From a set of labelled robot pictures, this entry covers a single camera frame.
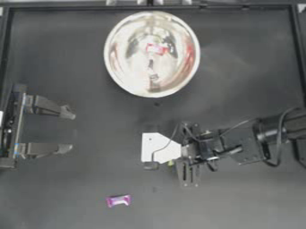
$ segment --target wire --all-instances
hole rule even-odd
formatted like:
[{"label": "wire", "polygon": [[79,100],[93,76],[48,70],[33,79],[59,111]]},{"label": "wire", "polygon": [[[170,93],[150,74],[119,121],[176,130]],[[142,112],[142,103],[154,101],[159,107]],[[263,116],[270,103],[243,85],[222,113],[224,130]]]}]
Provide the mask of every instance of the wire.
[{"label": "wire", "polygon": [[175,137],[176,129],[178,129],[178,126],[179,126],[179,125],[180,125],[180,123],[175,126],[175,129],[174,129],[174,131],[172,131],[172,135],[171,135],[171,138],[170,138],[167,144],[166,144],[162,148],[156,149],[156,150],[152,152],[152,155],[151,155],[151,161],[152,161],[152,162],[154,162],[155,153],[159,152],[159,151],[162,151],[163,149],[166,149],[166,148],[168,147],[171,141],[172,141],[172,139],[174,139],[174,137]]},{"label": "wire", "polygon": [[271,167],[278,167],[281,165],[282,162],[282,129],[283,129],[283,122],[285,119],[287,117],[287,115],[298,110],[299,108],[293,107],[289,110],[286,110],[279,119],[278,119],[278,136],[277,136],[277,163],[274,164],[273,162],[270,162],[269,160],[265,160],[266,165],[271,166]]},{"label": "wire", "polygon": [[187,134],[190,135],[191,139],[196,142],[206,142],[208,140],[212,140],[214,138],[210,137],[210,138],[204,138],[203,140],[200,140],[192,133],[192,131],[190,130],[190,128],[187,127],[187,124],[184,123],[184,126],[183,126],[184,130],[187,131]]},{"label": "wire", "polygon": [[239,126],[255,121],[256,118],[252,118],[252,119],[248,119],[248,120],[244,120],[242,122],[239,122],[238,124],[235,124],[230,129],[224,130],[222,133],[220,133],[220,137],[224,136],[230,131],[232,131],[234,129],[236,129]]},{"label": "wire", "polygon": [[301,161],[298,161],[298,162],[299,162],[302,168],[306,169],[306,165]]}]

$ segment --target silver bowl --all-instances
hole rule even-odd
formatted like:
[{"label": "silver bowl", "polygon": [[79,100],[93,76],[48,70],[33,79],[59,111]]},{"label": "silver bowl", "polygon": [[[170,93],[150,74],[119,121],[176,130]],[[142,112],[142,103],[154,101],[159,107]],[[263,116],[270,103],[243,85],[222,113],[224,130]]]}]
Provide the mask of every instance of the silver bowl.
[{"label": "silver bowl", "polygon": [[168,96],[187,85],[199,55],[192,29],[172,14],[156,11],[123,19],[104,46],[114,81],[131,94],[147,98]]}]

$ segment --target small purple toy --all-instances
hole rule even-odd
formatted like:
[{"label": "small purple toy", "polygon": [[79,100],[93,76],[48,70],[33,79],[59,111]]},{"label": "small purple toy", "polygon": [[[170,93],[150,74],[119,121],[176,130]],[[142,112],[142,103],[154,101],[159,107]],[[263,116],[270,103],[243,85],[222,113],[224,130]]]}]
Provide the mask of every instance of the small purple toy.
[{"label": "small purple toy", "polygon": [[128,206],[131,204],[131,196],[124,195],[124,196],[107,197],[107,203],[110,208],[112,208],[119,204],[126,204]]}]

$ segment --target black clamp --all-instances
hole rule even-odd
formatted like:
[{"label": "black clamp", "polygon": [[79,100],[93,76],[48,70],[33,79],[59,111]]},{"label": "black clamp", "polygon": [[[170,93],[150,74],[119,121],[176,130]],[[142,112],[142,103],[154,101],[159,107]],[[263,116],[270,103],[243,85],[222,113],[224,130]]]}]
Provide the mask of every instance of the black clamp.
[{"label": "black clamp", "polygon": [[40,158],[51,155],[61,155],[68,153],[73,145],[56,144],[56,143],[16,143],[15,158],[23,157],[24,159]]},{"label": "black clamp", "polygon": [[41,96],[25,96],[25,112],[35,115],[51,115],[65,119],[75,119],[75,114],[68,105],[59,106]]},{"label": "black clamp", "polygon": [[178,180],[182,188],[198,187],[200,183],[202,164],[195,164],[194,161],[198,157],[202,145],[196,139],[190,141],[190,136],[199,136],[200,128],[196,123],[182,123],[180,127],[182,135],[182,157],[175,161],[175,169],[178,174]]},{"label": "black clamp", "polygon": [[20,142],[24,113],[75,119],[67,105],[59,106],[41,96],[27,95],[27,86],[16,84],[11,91],[0,128],[0,168],[13,168],[17,158],[65,154],[73,148],[71,144]]}]

